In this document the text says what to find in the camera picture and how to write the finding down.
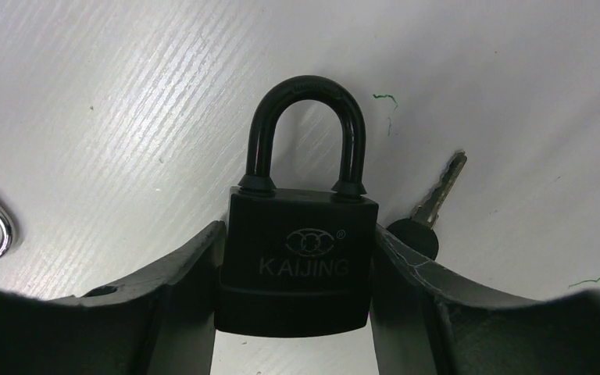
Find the black padlock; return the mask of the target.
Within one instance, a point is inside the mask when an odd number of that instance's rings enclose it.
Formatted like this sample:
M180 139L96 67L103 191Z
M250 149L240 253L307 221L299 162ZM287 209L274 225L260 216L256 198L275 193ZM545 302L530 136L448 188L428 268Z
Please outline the black padlock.
M330 191L275 186L273 139L283 112L300 101L329 106L342 129L339 176ZM366 197L366 124L354 97L326 77L284 80L252 118L245 174L230 193L218 269L217 330L307 338L364 327L379 206Z

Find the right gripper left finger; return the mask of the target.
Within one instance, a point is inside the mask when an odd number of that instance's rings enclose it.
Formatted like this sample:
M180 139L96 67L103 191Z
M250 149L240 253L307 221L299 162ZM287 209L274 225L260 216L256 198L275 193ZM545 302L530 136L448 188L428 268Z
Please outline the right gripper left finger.
M0 290L0 374L208 374L226 226L80 297Z

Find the small key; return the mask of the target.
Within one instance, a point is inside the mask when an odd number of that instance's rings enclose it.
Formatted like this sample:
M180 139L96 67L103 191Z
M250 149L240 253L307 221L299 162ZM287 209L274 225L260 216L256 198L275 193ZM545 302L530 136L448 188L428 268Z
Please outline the small key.
M467 162L463 150L455 152L440 175L438 182L427 196L418 203L408 217L396 220L387 230L425 257L435 260L438 257L439 240L434 231L438 212Z

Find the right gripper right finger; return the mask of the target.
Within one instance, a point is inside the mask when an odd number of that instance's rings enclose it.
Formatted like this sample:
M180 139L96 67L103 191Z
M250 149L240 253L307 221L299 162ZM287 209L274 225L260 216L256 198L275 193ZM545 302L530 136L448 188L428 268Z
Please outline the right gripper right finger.
M538 301L470 280L383 227L371 327L382 374L600 374L600 289Z

